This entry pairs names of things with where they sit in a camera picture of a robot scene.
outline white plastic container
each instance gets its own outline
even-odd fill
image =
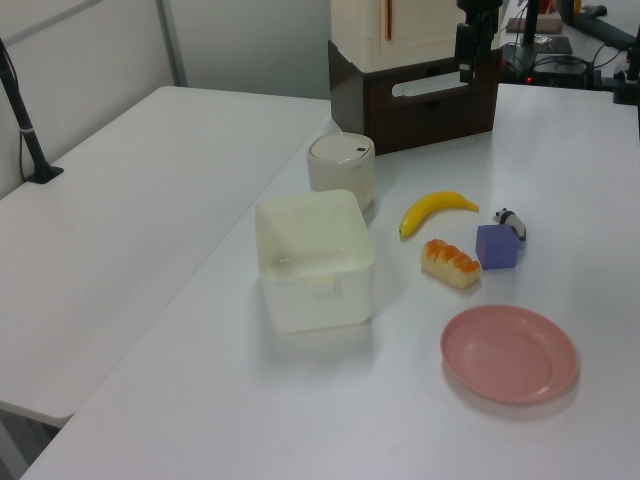
[[[302,332],[366,321],[375,257],[356,197],[307,192],[256,206],[260,283],[273,326]]]
[[[464,21],[455,0],[331,0],[331,40],[363,73],[453,57]]]
[[[324,135],[307,152],[311,190],[349,190],[364,212],[373,200],[375,159],[369,137],[345,132]]]

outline yellow banana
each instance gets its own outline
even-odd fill
[[[400,222],[400,237],[412,235],[432,213],[444,208],[464,208],[478,212],[480,208],[458,192],[433,192],[414,203]]]

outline pink plate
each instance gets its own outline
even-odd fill
[[[464,385],[498,402],[548,400],[571,385],[578,372],[576,351],[560,327],[509,305],[456,315],[442,332],[440,348]]]

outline bread roll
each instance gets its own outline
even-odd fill
[[[420,264],[425,272],[456,288],[468,288],[480,279],[480,263],[444,240],[425,243]]]

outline purple cube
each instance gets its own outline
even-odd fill
[[[520,250],[520,240],[509,225],[478,227],[476,255],[483,270],[515,267],[518,250]]]

